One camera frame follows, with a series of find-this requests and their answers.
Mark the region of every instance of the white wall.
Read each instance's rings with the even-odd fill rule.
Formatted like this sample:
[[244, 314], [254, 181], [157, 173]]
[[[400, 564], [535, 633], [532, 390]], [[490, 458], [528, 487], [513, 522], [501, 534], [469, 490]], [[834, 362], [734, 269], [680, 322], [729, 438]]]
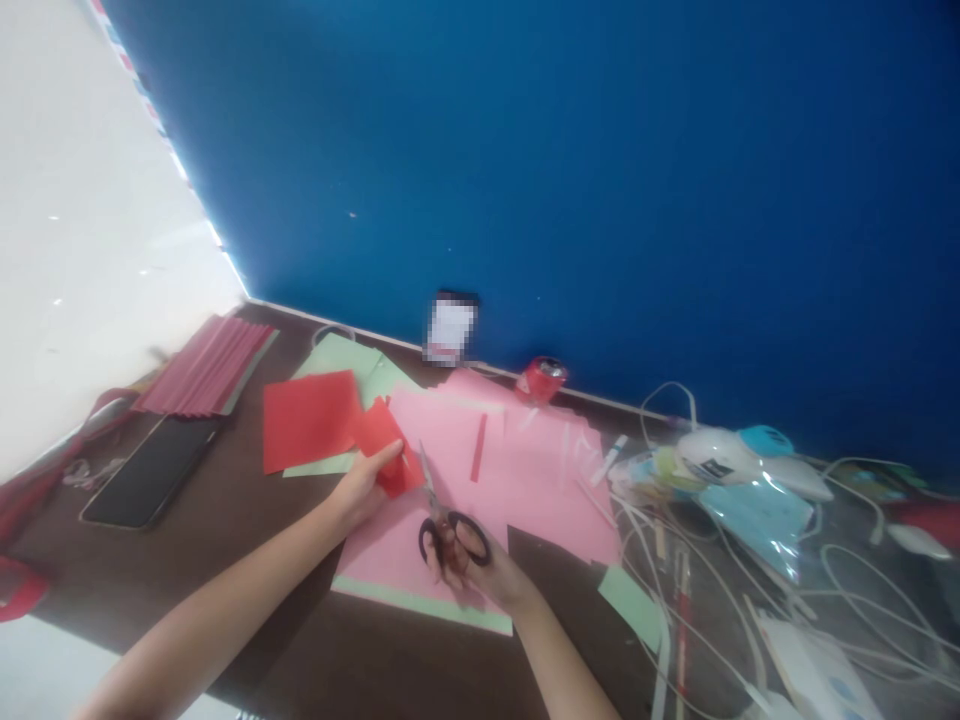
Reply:
[[0, 3], [0, 482], [242, 289], [84, 0]]
[[[117, 661], [113, 653], [30, 616], [0, 625], [0, 639], [4, 720], [70, 717]], [[236, 708], [203, 695], [183, 720], [236, 717]]]

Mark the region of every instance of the smartphone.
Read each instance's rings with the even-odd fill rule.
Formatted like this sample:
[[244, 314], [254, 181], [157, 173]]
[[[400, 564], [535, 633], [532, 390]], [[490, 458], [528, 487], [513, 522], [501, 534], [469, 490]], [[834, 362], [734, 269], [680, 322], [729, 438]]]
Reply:
[[80, 512], [97, 525], [142, 530], [173, 498], [225, 418], [165, 416]]
[[475, 293], [438, 291], [423, 345], [424, 362], [441, 367], [461, 364], [479, 309]]

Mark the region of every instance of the brown floor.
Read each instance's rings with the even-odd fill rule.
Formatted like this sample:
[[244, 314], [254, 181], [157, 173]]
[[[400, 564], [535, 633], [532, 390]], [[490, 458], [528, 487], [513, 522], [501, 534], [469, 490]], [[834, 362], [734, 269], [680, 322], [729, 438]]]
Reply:
[[[245, 319], [281, 330], [234, 417], [157, 525], [130, 532], [77, 522], [88, 499], [61, 488], [10, 554], [53, 581], [35, 615], [123, 653], [167, 611], [217, 572], [323, 499], [334, 477], [264, 477], [261, 388], [286, 380], [310, 350], [316, 325], [257, 306]], [[361, 339], [366, 344], [376, 344]], [[381, 345], [424, 385], [447, 371], [417, 353]], [[601, 430], [620, 432], [628, 413], [564, 398]], [[123, 456], [155, 422], [138, 418]], [[511, 554], [541, 587], [624, 717], [647, 714], [651, 667], [633, 633], [595, 589], [599, 568], [511, 530]], [[538, 718], [545, 711], [517, 638], [397, 610], [329, 591], [339, 549], [281, 605], [216, 682], [217, 697], [268, 718]]]
[[[159, 523], [146, 532], [79, 523], [77, 515], [88, 494], [61, 488], [9, 549], [12, 557], [36, 567], [53, 582], [51, 592], [36, 608], [37, 617], [123, 653], [190, 592], [303, 515], [336, 483], [333, 476], [284, 479], [264, 477], [261, 470], [262, 387], [288, 379], [299, 367], [310, 350], [316, 323], [252, 305], [241, 314], [271, 324], [281, 334], [254, 373], [234, 416]], [[360, 341], [384, 350], [422, 385], [435, 385], [447, 373], [424, 367], [416, 352]], [[632, 413], [565, 395], [557, 402], [585, 415], [611, 437], [640, 435]], [[88, 453], [94, 469], [128, 454], [156, 419], [138, 418], [124, 429], [119, 443], [108, 441]], [[670, 431], [652, 423], [651, 433], [657, 437]], [[632, 449], [628, 446], [626, 454]], [[678, 506], [675, 512], [688, 529], [709, 530], [696, 508]], [[939, 632], [949, 632], [946, 610], [936, 592], [927, 596], [921, 592], [935, 587], [927, 577], [928, 565], [915, 556], [906, 557], [889, 542], [876, 549], [868, 547], [872, 524], [869, 508], [840, 496], [829, 505], [819, 542], [835, 542], [869, 557], [911, 594]], [[629, 527], [621, 522], [621, 530], [627, 532]], [[648, 716], [654, 669], [633, 632], [597, 594], [602, 569], [587, 566], [533, 536], [513, 529], [510, 533], [511, 555], [546, 595], [621, 715]], [[668, 535], [668, 549], [672, 542]], [[762, 604], [722, 545], [714, 541], [696, 546], [738, 599], [747, 593]], [[802, 555], [801, 572], [808, 588], [826, 587], [816, 546], [805, 544]], [[629, 555], [652, 582], [635, 540]], [[289, 596], [214, 684], [212, 694], [269, 720], [546, 717], [516, 637], [504, 638], [330, 592], [338, 558], [339, 549]], [[841, 569], [850, 578], [856, 570]], [[755, 669], [729, 601], [702, 563], [694, 561], [692, 572], [693, 625], [753, 681]], [[671, 597], [672, 570], [658, 576]], [[769, 584], [767, 589], [775, 593]], [[889, 590], [875, 577], [852, 583], [850, 590], [897, 609], [896, 598], [883, 599]], [[850, 642], [886, 650], [871, 640], [849, 610], [832, 602], [818, 605], [825, 629]], [[901, 642], [915, 643], [915, 652], [925, 652], [915, 634]], [[688, 656], [690, 699], [718, 717], [738, 716], [749, 700], [731, 680], [729, 670], [693, 638]], [[766, 666], [771, 688], [783, 693], [769, 660]], [[896, 685], [867, 674], [863, 679], [888, 718], [917, 710], [925, 718], [955, 717], [955, 696], [947, 691]], [[673, 717], [674, 703], [671, 694], [668, 718]]]

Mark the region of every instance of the black scissor handle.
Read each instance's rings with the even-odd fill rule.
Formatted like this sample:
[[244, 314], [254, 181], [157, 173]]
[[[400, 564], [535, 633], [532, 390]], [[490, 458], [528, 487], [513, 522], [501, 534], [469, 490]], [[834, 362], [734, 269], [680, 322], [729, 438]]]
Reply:
[[490, 564], [490, 561], [493, 560], [493, 553], [490, 552], [490, 543], [487, 541], [487, 536], [483, 534], [483, 530], [480, 529], [480, 526], [477, 525], [477, 521], [474, 520], [469, 515], [464, 515], [463, 513], [458, 513], [456, 510], [451, 510], [447, 513], [447, 522], [450, 523], [450, 527], [453, 528], [453, 531], [457, 531], [457, 525], [463, 523], [468, 528], [473, 530], [473, 534], [480, 538], [480, 542], [483, 543], [483, 555], [477, 555], [472, 553], [466, 548], [467, 555], [470, 556], [470, 559], [480, 567], [486, 567]]
[[[493, 560], [493, 554], [490, 552], [490, 543], [487, 540], [487, 536], [483, 534], [483, 530], [481, 530], [480, 526], [477, 525], [476, 521], [468, 515], [464, 515], [463, 513], [453, 510], [447, 513], [447, 522], [450, 523], [450, 527], [453, 528], [454, 532], [457, 531], [457, 525], [460, 523], [466, 524], [467, 527], [473, 530], [474, 534], [480, 538], [480, 542], [483, 543], [483, 555], [477, 555], [476, 553], [470, 552], [466, 548], [464, 548], [464, 550], [467, 551], [467, 555], [470, 556], [470, 559], [480, 567], [486, 567], [489, 565], [490, 561]], [[433, 518], [427, 518], [423, 521], [423, 523], [420, 525], [420, 533], [417, 535], [417, 544], [420, 547], [420, 556], [423, 558], [424, 562], [427, 561], [427, 549], [423, 545], [423, 536], [426, 533], [429, 533], [430, 537], [433, 538], [433, 547], [436, 551], [437, 563], [442, 568], [443, 542], [440, 539], [440, 533], [437, 530], [437, 524], [433, 521]]]

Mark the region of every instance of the soda can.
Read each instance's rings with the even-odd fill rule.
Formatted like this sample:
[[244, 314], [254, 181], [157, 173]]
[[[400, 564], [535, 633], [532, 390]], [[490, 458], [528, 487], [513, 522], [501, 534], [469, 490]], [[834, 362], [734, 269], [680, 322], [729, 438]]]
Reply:
[[513, 391], [529, 405], [546, 405], [568, 376], [567, 368], [556, 358], [535, 357], [517, 378]]

